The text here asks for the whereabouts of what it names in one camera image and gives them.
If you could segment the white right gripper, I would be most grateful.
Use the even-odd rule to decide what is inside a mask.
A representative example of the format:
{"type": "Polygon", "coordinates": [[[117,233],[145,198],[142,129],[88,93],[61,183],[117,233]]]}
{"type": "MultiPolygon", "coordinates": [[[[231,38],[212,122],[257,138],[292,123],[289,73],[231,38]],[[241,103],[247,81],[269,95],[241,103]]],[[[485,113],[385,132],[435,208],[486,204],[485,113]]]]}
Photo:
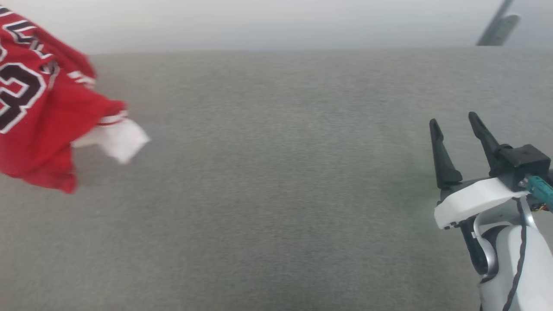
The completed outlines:
{"type": "MultiPolygon", "coordinates": [[[[502,146],[476,112],[469,112],[468,118],[474,135],[482,144],[490,167],[489,176],[494,178],[477,181],[442,199],[434,210],[435,222],[440,229],[452,227],[453,223],[459,224],[461,221],[507,202],[512,197],[529,195],[527,190],[512,191],[497,178],[503,169],[502,146]]],[[[437,120],[431,119],[429,127],[438,189],[444,190],[460,184],[463,180],[462,174],[451,161],[437,120]]]]}

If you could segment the red basketball jersey white sleeves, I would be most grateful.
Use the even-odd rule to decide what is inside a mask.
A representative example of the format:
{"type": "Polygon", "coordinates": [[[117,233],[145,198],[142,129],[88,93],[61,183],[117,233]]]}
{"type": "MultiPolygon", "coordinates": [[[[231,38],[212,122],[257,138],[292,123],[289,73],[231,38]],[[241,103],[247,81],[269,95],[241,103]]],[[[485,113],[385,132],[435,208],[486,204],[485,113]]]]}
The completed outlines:
{"type": "Polygon", "coordinates": [[[83,53],[0,5],[0,173],[71,194],[75,148],[128,163],[150,138],[123,101],[94,88],[83,53]]]}

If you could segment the grey slanted pole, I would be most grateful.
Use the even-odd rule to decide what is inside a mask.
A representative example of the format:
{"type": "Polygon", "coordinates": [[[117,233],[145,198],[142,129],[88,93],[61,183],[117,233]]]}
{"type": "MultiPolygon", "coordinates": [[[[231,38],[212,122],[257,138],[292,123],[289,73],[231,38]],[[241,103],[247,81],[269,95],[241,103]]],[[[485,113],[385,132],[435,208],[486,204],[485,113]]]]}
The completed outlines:
{"type": "Polygon", "coordinates": [[[515,0],[502,0],[495,16],[476,42],[477,47],[502,47],[505,44],[521,20],[519,14],[509,13],[514,2],[515,0]]]}

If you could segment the grey fabric surface cover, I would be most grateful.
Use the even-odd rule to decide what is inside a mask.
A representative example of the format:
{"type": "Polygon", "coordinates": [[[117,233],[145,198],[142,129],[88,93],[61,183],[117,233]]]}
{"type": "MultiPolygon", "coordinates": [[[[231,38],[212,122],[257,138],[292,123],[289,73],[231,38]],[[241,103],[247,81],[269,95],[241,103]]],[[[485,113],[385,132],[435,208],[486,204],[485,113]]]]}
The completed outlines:
{"type": "Polygon", "coordinates": [[[90,57],[151,138],[77,149],[73,195],[0,176],[0,311],[477,311],[440,230],[429,121],[464,179],[500,143],[553,158],[553,51],[90,57]]]}

